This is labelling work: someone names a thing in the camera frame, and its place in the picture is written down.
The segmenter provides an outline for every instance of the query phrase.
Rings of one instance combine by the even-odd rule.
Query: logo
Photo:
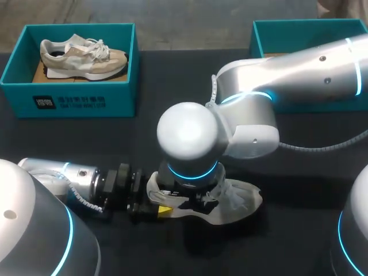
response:
[[[38,109],[56,109],[51,96],[33,96],[33,100]]]

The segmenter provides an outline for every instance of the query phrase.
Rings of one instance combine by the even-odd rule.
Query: white sneaker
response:
[[[102,40],[84,39],[76,34],[60,43],[43,40],[40,49],[48,78],[100,81],[117,75],[128,64],[125,52],[109,49]]]
[[[153,204],[171,207],[165,217],[197,216],[213,225],[229,224],[253,214],[261,205],[259,188],[247,182],[226,179],[202,196],[200,204],[180,194],[160,190],[158,172],[147,183],[147,196]]]

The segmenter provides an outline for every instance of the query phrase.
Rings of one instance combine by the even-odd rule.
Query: gray floor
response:
[[[0,52],[25,24],[134,22],[141,49],[247,48],[253,20],[315,18],[316,0],[0,0]]]

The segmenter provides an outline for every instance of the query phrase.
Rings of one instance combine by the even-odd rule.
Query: yellow tag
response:
[[[166,206],[159,206],[159,212],[158,212],[158,217],[165,217],[166,215],[168,215],[168,213],[172,211],[171,207],[166,207]]]

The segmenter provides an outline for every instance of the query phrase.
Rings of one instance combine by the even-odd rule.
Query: shoe box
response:
[[[259,20],[253,22],[251,58],[271,58],[368,33],[359,19]],[[368,93],[345,101],[275,105],[278,113],[368,110]]]
[[[129,54],[126,73],[95,82],[48,79],[40,59],[41,41],[62,42],[73,34],[102,39],[110,49]],[[18,118],[133,117],[138,73],[135,24],[26,25],[0,85]]]

